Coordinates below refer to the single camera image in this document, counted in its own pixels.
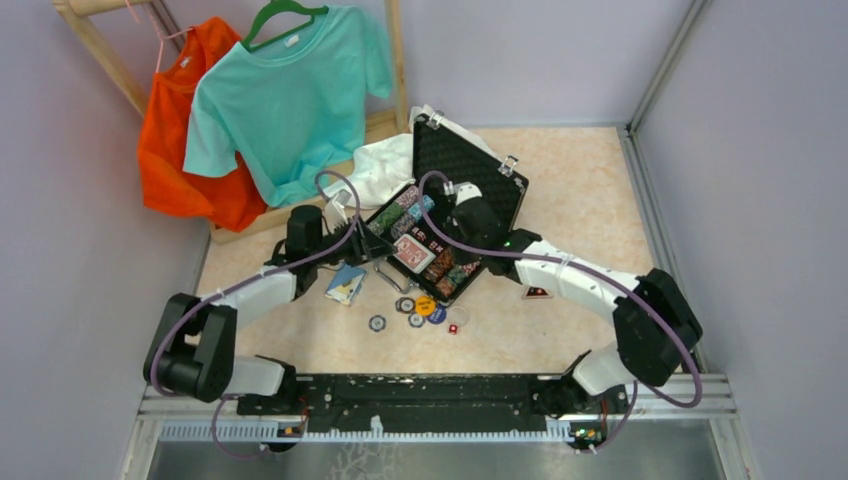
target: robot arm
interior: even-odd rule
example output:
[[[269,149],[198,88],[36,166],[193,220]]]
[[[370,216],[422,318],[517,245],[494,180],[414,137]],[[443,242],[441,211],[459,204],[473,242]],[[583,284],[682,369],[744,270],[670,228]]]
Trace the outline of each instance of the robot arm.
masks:
[[[343,202],[335,199],[327,208],[343,212],[340,203]],[[395,252],[392,244],[371,233],[357,218],[355,230],[347,241],[329,255],[309,260],[315,252],[339,243],[351,228],[349,223],[341,223],[347,220],[336,218],[338,223],[333,222],[336,228],[325,235],[323,218],[321,209],[316,206],[292,210],[286,240],[277,243],[271,259],[258,275],[243,282],[244,285],[233,293],[201,308],[177,331],[157,368],[157,378],[164,388],[205,402],[215,401],[227,393],[267,397],[294,391],[285,388],[285,383],[294,381],[294,367],[272,359],[235,355],[236,331],[306,293],[318,277],[318,268],[323,265],[344,261],[356,266]],[[301,261],[301,265],[275,272],[278,267],[295,261]],[[168,300],[144,362],[145,380],[150,381],[156,350],[168,332],[202,298],[214,293],[201,297],[179,293]],[[199,334],[196,344],[186,341],[187,337]]]
[[[615,342],[581,356],[566,372],[566,377],[584,391],[575,397],[575,403],[584,403],[589,397],[634,379],[646,385],[662,386],[682,361],[671,338],[647,312],[625,292],[588,271],[598,272],[615,281],[653,307],[688,350],[700,340],[703,333],[701,326],[668,273],[656,268],[644,276],[618,272],[566,253],[533,232],[523,229],[509,231],[497,220],[480,190],[473,184],[447,184],[445,193],[456,199],[446,230],[462,243],[488,251],[561,259],[557,263],[516,256],[475,255],[455,249],[454,255],[459,261],[480,260],[494,275],[506,276],[522,285],[544,288],[576,301],[615,328]]]

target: cable tie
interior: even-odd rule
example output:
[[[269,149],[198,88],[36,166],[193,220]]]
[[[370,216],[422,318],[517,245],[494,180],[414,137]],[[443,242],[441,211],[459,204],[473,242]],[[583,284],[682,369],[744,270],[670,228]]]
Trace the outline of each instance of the cable tie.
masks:
[[[562,297],[562,296],[565,296],[565,292],[563,292],[563,288],[562,288],[562,283],[563,283],[562,272],[563,272],[563,270],[565,270],[565,267],[567,267],[568,264],[571,263],[571,260],[574,259],[574,255],[566,253],[564,257],[559,257],[559,258],[562,261],[559,264],[557,264],[557,270],[556,270],[556,273],[554,275],[556,275],[556,279],[557,279],[557,290],[558,290],[557,293],[559,293],[559,295]]]

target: playing card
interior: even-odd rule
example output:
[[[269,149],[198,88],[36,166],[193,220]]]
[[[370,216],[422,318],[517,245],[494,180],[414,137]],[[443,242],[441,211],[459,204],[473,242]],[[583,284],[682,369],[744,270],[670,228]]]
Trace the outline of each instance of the playing card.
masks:
[[[430,262],[436,258],[436,254],[424,248],[412,235],[403,235],[395,242],[398,252],[395,258],[403,262],[413,273],[421,273]]]

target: orange t-shirt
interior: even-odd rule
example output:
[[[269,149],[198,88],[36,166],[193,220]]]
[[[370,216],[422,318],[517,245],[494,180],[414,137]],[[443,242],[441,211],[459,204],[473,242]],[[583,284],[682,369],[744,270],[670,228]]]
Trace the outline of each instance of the orange t-shirt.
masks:
[[[178,217],[208,217],[236,232],[266,210],[244,161],[236,154],[238,168],[207,178],[183,172],[183,160],[197,82],[240,40],[218,17],[188,32],[174,66],[153,76],[138,143],[144,205]]]

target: wooden rack leg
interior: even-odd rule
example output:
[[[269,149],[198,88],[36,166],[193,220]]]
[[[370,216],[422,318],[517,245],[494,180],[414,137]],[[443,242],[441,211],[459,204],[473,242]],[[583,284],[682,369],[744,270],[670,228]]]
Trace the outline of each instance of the wooden rack leg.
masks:
[[[407,130],[406,116],[409,113],[409,106],[406,101],[406,77],[403,73],[403,33],[400,28],[398,0],[386,0],[386,25],[392,43],[392,65],[395,70],[395,121],[400,133]]]
[[[113,82],[124,92],[138,113],[144,115],[147,109],[147,93],[135,80],[132,73],[121,61],[117,52],[109,46],[109,42],[88,18],[78,15],[68,0],[53,0],[56,11],[67,22],[71,30],[77,34],[82,43],[88,48],[97,63],[109,75]]]

